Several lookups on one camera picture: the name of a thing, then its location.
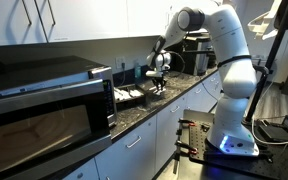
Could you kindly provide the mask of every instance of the granite countertop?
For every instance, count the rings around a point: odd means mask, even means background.
[[[152,81],[148,80],[138,84],[146,92],[146,103],[138,106],[118,110],[116,126],[112,127],[112,141],[116,142],[127,133],[154,116],[167,105],[197,85],[201,80],[216,72],[217,68],[208,69],[204,76],[197,77],[179,72],[169,72],[165,75],[167,81],[165,91],[160,95],[154,94]]]

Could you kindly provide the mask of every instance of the upper cabinet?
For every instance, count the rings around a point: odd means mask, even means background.
[[[129,37],[163,34],[171,9],[170,0],[127,0]]]
[[[46,42],[33,0],[0,0],[0,45]]]
[[[126,0],[36,0],[49,42],[127,37]]]

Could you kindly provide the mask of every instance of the robotic arm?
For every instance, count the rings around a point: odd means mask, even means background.
[[[229,5],[219,6],[213,1],[200,3],[191,4],[174,15],[165,35],[158,38],[147,57],[149,67],[154,69],[148,71],[147,76],[160,78],[158,83],[163,86],[163,71],[169,69],[171,60],[164,49],[180,42],[188,31],[208,30],[224,95],[218,101],[207,140],[224,154],[258,156],[252,134],[241,124],[257,80],[239,18]]]

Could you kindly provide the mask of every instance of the power outlet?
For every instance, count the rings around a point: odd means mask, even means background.
[[[122,63],[125,63],[124,56],[115,58],[116,69],[122,69]]]

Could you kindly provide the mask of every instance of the microwave window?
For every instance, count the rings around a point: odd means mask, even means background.
[[[57,109],[0,126],[0,171],[91,134],[85,105]]]

